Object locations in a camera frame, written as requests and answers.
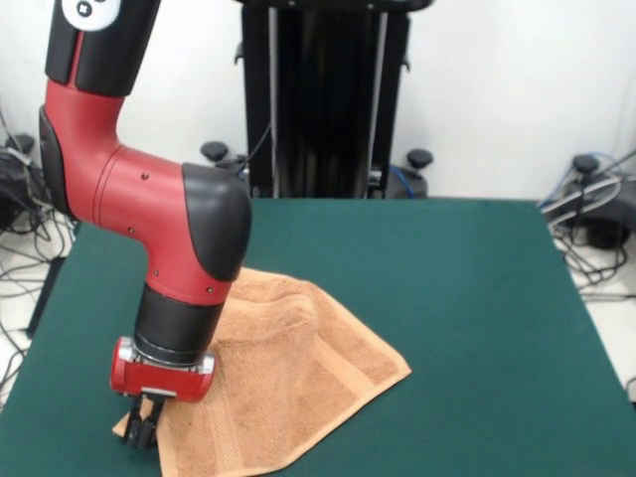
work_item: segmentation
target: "towel fold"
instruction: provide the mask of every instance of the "towel fold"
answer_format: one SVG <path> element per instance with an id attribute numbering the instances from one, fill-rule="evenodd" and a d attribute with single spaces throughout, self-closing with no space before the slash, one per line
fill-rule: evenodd
<path id="1" fill-rule="evenodd" d="M 316 285 L 250 269 L 233 286 L 211 351 L 217 367 L 206 397 L 168 402 L 159 422 L 165 477 L 279 470 L 410 374 L 398 352 Z"/>

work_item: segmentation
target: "cable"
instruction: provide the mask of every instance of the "cable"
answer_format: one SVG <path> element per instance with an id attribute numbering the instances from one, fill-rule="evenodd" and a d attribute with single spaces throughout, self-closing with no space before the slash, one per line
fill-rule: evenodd
<path id="1" fill-rule="evenodd" d="M 606 152 L 600 152 L 600 151 L 590 151 L 588 153 L 585 154 L 586 156 L 594 156 L 595 158 L 602 158 L 602 159 L 607 159 L 609 162 L 612 163 L 612 165 L 614 166 L 614 168 L 618 169 L 618 172 L 623 172 L 620 164 L 618 164 L 618 161 L 616 160 L 616 158 L 614 156 L 612 156 L 611 154 L 607 154 Z"/>
<path id="2" fill-rule="evenodd" d="M 571 194 L 563 197 L 562 199 L 553 202 L 551 204 L 549 204 L 548 206 L 542 207 L 541 208 L 541 212 L 546 214 L 548 212 L 551 212 L 555 209 L 558 209 L 559 207 L 564 206 L 565 204 L 569 204 L 572 201 L 575 201 L 576 199 L 578 199 L 579 197 L 581 197 L 583 194 L 590 194 L 592 192 L 596 192 L 600 189 L 604 189 L 606 187 L 610 187 L 610 186 L 614 186 L 619 182 L 634 182 L 636 181 L 636 176 L 629 176 L 629 177 L 625 177 L 625 178 L 619 178 L 616 176 L 612 176 L 610 179 L 605 179 L 603 181 L 599 181 L 599 182 L 595 182 L 594 184 L 591 184 L 589 186 L 587 186 L 585 189 L 583 189 L 582 191 L 576 191 L 576 192 L 572 192 Z"/>
<path id="3" fill-rule="evenodd" d="M 20 150 L 20 152 L 23 152 L 22 151 L 22 146 L 20 145 L 20 143 L 16 139 L 16 136 L 14 136 L 11 133 L 11 129 L 9 129 L 9 126 L 7 125 L 7 121 L 6 121 L 5 117 L 4 117 L 4 113 L 2 112 L 2 107 L 0 107 L 0 124 L 2 124 L 2 127 L 4 128 L 4 132 L 6 132 L 7 136 L 9 136 L 9 138 L 13 141 L 13 143 Z"/>
<path id="4" fill-rule="evenodd" d="M 616 163 L 612 164 L 611 166 L 607 166 L 605 169 L 601 169 L 600 172 L 597 172 L 596 174 L 594 174 L 594 177 L 604 176 L 609 171 L 616 169 L 617 167 L 620 167 L 622 164 L 625 164 L 627 161 L 629 161 L 630 159 L 633 159 L 634 157 L 636 157 L 636 149 L 634 149 L 633 151 L 628 153 L 626 156 L 616 161 Z"/>
<path id="5" fill-rule="evenodd" d="M 563 174 L 563 177 L 561 177 L 560 180 L 558 181 L 558 184 L 556 184 L 555 189 L 545 199 L 539 202 L 539 208 L 545 207 L 546 205 L 550 203 L 550 201 L 558 193 L 558 191 L 562 189 L 563 184 L 565 184 L 565 180 L 569 177 L 573 169 L 574 169 L 574 166 L 569 166 L 567 168 L 567 171 L 565 171 L 565 174 Z"/>
<path id="6" fill-rule="evenodd" d="M 413 199 L 415 197 L 413 193 L 413 189 L 410 187 L 410 184 L 408 183 L 408 179 L 406 178 L 404 173 L 401 171 L 401 169 L 397 166 L 391 166 L 391 172 L 397 177 L 397 179 L 404 186 L 404 189 L 406 190 L 406 193 L 408 194 L 408 198 Z"/>
<path id="7" fill-rule="evenodd" d="M 260 150 L 262 145 L 265 143 L 265 140 L 267 139 L 267 135 L 269 135 L 270 132 L 271 132 L 271 122 L 265 128 L 265 132 L 262 133 L 262 136 L 258 140 L 258 143 L 256 144 L 256 146 L 252 149 L 252 151 L 249 153 L 249 155 L 245 158 L 244 164 L 242 166 L 240 166 L 240 169 L 238 169 L 237 177 L 240 176 L 240 174 L 249 165 L 249 162 L 253 159 L 253 157 L 256 155 L 256 153 Z"/>
<path id="8" fill-rule="evenodd" d="M 555 227 L 558 224 L 562 224 L 563 222 L 568 221 L 569 219 L 572 219 L 574 217 L 579 217 L 581 214 L 587 214 L 589 212 L 595 211 L 596 209 L 600 209 L 603 206 L 606 206 L 607 204 L 609 204 L 610 202 L 612 202 L 614 199 L 618 197 L 618 194 L 620 194 L 620 190 L 622 188 L 621 184 L 622 184 L 622 181 L 616 182 L 614 190 L 612 191 L 611 194 L 608 194 L 605 199 L 595 202 L 594 204 L 590 204 L 589 206 L 585 206 L 580 211 L 568 212 L 567 214 L 563 214 L 562 216 L 557 217 L 556 219 L 553 219 L 552 221 L 550 221 L 549 226 Z"/>

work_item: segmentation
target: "white floor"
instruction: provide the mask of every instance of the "white floor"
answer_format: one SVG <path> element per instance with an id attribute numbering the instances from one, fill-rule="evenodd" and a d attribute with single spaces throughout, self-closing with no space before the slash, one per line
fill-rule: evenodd
<path id="1" fill-rule="evenodd" d="M 62 216 L 57 216 L 59 223 L 62 223 L 63 220 Z M 38 238 L 37 248 L 33 235 L 3 234 L 0 236 L 0 321 L 15 344 L 20 349 L 27 350 L 27 353 L 31 341 L 23 330 L 29 326 L 31 315 L 40 296 L 40 288 L 42 288 L 49 270 L 46 263 L 38 263 L 38 261 L 42 261 L 44 258 L 51 259 L 60 254 L 67 255 L 72 245 L 67 228 L 58 226 L 60 230 L 58 232 L 51 220 L 46 222 L 45 227 L 51 241 L 47 241 L 46 234 L 43 233 L 45 238 Z M 5 247 L 25 253 L 31 258 L 10 252 L 4 249 Z M 6 270 L 23 266 L 27 268 L 5 275 Z M 16 351 L 6 335 L 0 332 L 0 383 L 3 381 L 5 371 L 10 363 L 11 369 L 7 372 L 7 376 L 11 375 L 22 364 L 22 356 Z M 15 378 L 0 390 L 0 405 L 6 402 L 14 382 Z"/>
<path id="2" fill-rule="evenodd" d="M 51 223 L 48 230 L 52 237 L 51 242 L 39 240 L 40 252 L 46 257 L 54 257 L 62 251 L 62 241 Z M 70 249 L 70 237 L 68 232 L 63 231 L 65 238 L 65 251 L 67 254 Z M 39 256 L 34 248 L 33 236 L 18 237 L 13 235 L 0 236 L 0 247 L 11 247 L 32 255 Z M 611 281 L 590 288 L 587 292 L 609 292 L 609 293 L 626 293 L 636 292 L 636 238 L 627 243 L 627 250 L 630 258 L 629 262 L 621 269 L 618 275 Z M 586 258 L 598 265 L 610 265 L 614 262 L 614 254 L 611 252 L 600 252 L 597 250 L 584 249 L 579 250 Z M 16 266 L 33 264 L 35 261 L 30 258 L 18 256 L 7 250 L 0 249 L 0 264 L 6 269 L 15 268 Z M 11 273 L 11 277 L 15 279 L 44 280 L 48 271 L 46 265 L 39 265 L 35 268 L 16 271 Z M 33 289 L 31 294 L 25 294 L 20 297 L 10 298 L 10 295 L 25 292 L 24 288 L 8 281 L 4 276 L 0 279 L 0 320 L 2 325 L 10 336 L 21 349 L 28 350 L 30 341 L 27 339 L 24 330 L 31 320 L 31 315 L 35 308 L 35 303 L 40 294 L 38 288 L 42 286 L 41 282 L 23 282 L 28 289 Z M 628 300 L 616 303 L 589 303 L 587 304 L 589 313 L 596 324 L 596 328 L 605 345 L 605 349 L 609 355 L 617 378 L 621 384 L 625 386 L 632 378 L 636 377 L 636 300 Z M 9 342 L 6 336 L 0 336 L 0 381 L 2 380 L 5 370 L 16 354 L 16 350 Z M 18 354 L 12 363 L 9 373 L 12 373 L 22 362 L 21 356 Z M 0 390 L 0 405 L 4 403 L 11 391 L 13 380 L 8 386 Z M 631 387 L 631 395 L 636 400 L 636 384 Z"/>

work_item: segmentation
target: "green felt surface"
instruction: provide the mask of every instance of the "green felt surface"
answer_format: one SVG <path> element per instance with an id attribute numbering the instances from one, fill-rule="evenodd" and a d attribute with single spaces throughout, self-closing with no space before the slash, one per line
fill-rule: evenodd
<path id="1" fill-rule="evenodd" d="M 636 475 L 636 416 L 532 205 L 260 201 L 246 264 L 314 281 L 413 368 L 283 474 Z M 144 270 L 81 231 L 0 415 L 1 477 L 159 474 L 109 433 Z"/>

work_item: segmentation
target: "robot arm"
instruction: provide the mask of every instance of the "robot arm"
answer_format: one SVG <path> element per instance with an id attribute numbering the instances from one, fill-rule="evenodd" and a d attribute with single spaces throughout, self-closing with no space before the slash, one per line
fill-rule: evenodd
<path id="1" fill-rule="evenodd" d="M 148 253 L 134 336 L 117 344 L 112 387 L 193 401 L 212 381 L 207 350 L 244 258 L 251 211 L 233 175 L 117 139 L 159 3 L 56 0 L 42 158 L 60 211 L 137 239 Z"/>

